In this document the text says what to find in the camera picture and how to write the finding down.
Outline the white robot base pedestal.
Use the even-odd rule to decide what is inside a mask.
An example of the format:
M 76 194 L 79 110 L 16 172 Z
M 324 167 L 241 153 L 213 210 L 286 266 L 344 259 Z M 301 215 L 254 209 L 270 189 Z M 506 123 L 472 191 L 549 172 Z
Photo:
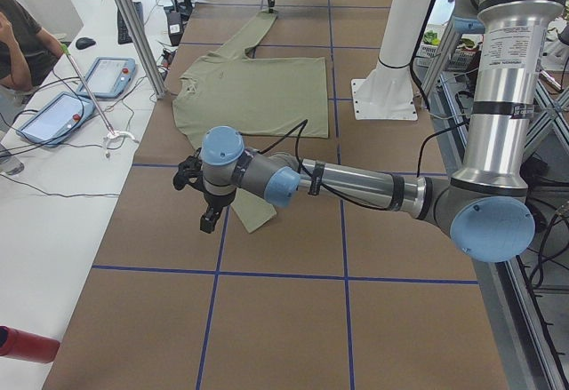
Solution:
M 411 68 L 431 0 L 393 0 L 377 64 L 365 79 L 354 79 L 357 120 L 415 121 Z

